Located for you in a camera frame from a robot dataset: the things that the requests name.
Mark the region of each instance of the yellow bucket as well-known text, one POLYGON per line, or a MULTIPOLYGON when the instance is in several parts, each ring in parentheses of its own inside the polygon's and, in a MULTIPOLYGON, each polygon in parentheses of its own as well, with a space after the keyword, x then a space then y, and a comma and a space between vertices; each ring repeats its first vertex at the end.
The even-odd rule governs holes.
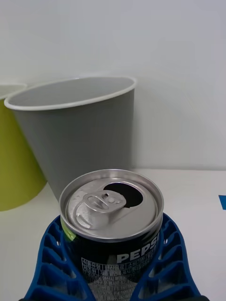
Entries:
POLYGON ((46 180, 4 98, 26 85, 0 85, 0 211, 35 197, 46 180))

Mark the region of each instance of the blue object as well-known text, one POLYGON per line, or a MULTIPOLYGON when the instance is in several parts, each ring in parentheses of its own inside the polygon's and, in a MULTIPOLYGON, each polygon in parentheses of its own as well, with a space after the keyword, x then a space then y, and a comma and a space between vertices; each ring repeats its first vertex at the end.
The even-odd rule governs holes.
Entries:
POLYGON ((223 210, 226 210, 226 196, 219 196, 223 210))
MULTIPOLYGON (((195 296, 200 293, 190 274, 184 239, 177 225, 164 214, 158 251, 130 301, 180 300, 195 296)), ((60 217, 48 226, 41 240, 34 278, 25 299, 95 301, 65 250, 60 217)))

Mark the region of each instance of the white table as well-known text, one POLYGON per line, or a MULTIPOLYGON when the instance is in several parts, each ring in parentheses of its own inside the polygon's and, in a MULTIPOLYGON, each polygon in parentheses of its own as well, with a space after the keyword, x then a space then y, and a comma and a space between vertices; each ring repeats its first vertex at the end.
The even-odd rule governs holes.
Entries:
MULTIPOLYGON (((182 232, 193 279, 210 301, 226 299, 225 171, 137 169, 163 193, 167 213, 182 232)), ((40 240, 59 215, 49 185, 29 203, 0 212, 0 300, 18 301, 32 281, 40 240)))

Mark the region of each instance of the white rim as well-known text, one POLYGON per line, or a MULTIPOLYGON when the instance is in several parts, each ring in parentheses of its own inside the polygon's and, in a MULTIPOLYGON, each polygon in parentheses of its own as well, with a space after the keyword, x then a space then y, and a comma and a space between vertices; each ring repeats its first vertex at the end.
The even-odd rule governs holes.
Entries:
MULTIPOLYGON (((122 78, 122 79, 130 79, 133 81, 133 84, 131 86, 129 86, 126 89, 117 91, 115 93, 111 93, 111 94, 107 94, 101 97, 95 97, 95 98, 90 98, 87 100, 81 100, 81 101, 76 101, 76 102, 72 102, 72 103, 62 103, 62 104, 48 104, 48 105, 40 105, 40 106, 20 106, 20 105, 15 105, 15 104, 11 104, 10 101, 11 99, 14 97, 13 95, 10 95, 9 97, 7 97, 4 101, 4 104, 7 108, 9 109, 13 109, 13 110, 17 110, 17 111, 47 111, 47 110, 58 110, 58 109, 65 109, 65 108, 71 108, 71 107, 77 107, 77 106, 81 106, 81 105, 85 105, 85 104, 89 104, 89 103, 97 103, 100 102, 102 100, 107 100, 110 98, 114 98, 117 96, 120 96, 122 94, 125 94, 131 90, 133 90, 135 88, 135 86, 137 85, 137 80, 133 77, 129 77, 129 76, 96 76, 96 77, 85 77, 85 79, 87 78, 122 78)), ((61 82, 65 82, 65 81, 69 81, 69 80, 73 80, 73 79, 64 79, 61 81, 54 81, 51 83, 47 83, 47 84, 41 84, 41 85, 37 85, 34 87, 31 87, 29 89, 26 89, 26 91, 30 91, 33 90, 35 88, 38 87, 44 87, 44 86, 48 86, 49 84, 56 84, 56 83, 61 83, 61 82)))
POLYGON ((12 88, 18 87, 18 89, 14 90, 13 92, 8 92, 3 95, 0 94, 0 99, 4 99, 6 97, 11 97, 17 94, 19 91, 21 92, 24 91, 27 88, 27 85, 26 84, 0 84, 0 87, 12 87, 12 88))

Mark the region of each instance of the gray bucket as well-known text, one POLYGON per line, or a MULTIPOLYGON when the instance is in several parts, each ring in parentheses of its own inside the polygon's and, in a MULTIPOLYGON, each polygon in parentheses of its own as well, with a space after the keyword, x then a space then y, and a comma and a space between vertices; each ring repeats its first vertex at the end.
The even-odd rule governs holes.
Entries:
POLYGON ((71 79, 5 100, 57 199, 82 174, 131 169, 135 85, 129 77, 71 79))

